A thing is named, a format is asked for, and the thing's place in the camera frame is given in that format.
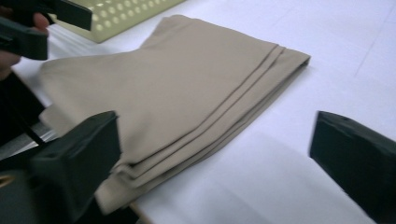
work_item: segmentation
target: folded cloth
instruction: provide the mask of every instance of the folded cloth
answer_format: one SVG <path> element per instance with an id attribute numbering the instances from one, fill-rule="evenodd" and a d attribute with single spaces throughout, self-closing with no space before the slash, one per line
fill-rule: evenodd
<path id="1" fill-rule="evenodd" d="M 41 118 L 62 135 L 119 114 L 122 154 L 96 192 L 104 213 L 212 155 L 271 104 L 309 56 L 205 21 L 163 19 L 137 50 L 54 60 Z"/>

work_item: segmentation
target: white tabletop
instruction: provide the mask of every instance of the white tabletop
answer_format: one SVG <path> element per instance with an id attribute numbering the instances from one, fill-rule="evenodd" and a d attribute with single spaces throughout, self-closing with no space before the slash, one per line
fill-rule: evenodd
<path id="1" fill-rule="evenodd" d="M 50 60 L 137 49 L 161 18 L 182 14 L 312 56 L 304 72 L 228 146 L 135 205 L 153 223 L 372 223 L 309 159 L 319 110 L 396 140 L 396 2 L 188 0 L 102 44 L 58 25 Z M 17 73 L 45 105 L 37 72 Z"/>

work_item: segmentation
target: white table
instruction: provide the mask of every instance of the white table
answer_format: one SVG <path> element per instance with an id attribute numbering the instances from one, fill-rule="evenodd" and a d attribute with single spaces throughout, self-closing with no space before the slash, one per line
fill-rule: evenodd
<path id="1" fill-rule="evenodd" d="M 396 140 L 396 2 L 188 0 L 102 44 L 53 25 L 50 60 L 137 49 L 162 17 L 174 14 L 297 49 L 312 59 L 228 146 L 139 198 L 134 203 L 139 212 L 162 224 L 372 223 L 308 151 L 319 110 Z M 36 77 L 41 63 L 23 59 L 15 70 L 49 105 Z"/>

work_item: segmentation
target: human hand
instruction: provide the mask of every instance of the human hand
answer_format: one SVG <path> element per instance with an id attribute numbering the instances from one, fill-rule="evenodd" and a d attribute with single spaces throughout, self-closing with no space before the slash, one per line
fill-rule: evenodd
<path id="1" fill-rule="evenodd" d="M 0 6 L 0 16 L 12 20 L 12 9 Z M 47 27 L 50 23 L 47 18 L 45 18 L 41 13 L 35 13 L 33 20 L 35 24 L 33 29 L 48 34 Z M 0 80 L 8 77 L 11 73 L 11 66 L 18 63 L 20 60 L 20 55 L 0 50 Z"/>

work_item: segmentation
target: yellow plastic tray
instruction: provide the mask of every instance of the yellow plastic tray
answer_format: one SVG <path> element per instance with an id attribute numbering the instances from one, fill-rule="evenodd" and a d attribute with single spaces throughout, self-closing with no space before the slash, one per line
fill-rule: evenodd
<path id="1" fill-rule="evenodd" d="M 87 31 L 63 21 L 55 22 L 78 35 L 100 43 L 184 1 L 71 0 L 92 11 L 91 30 Z"/>

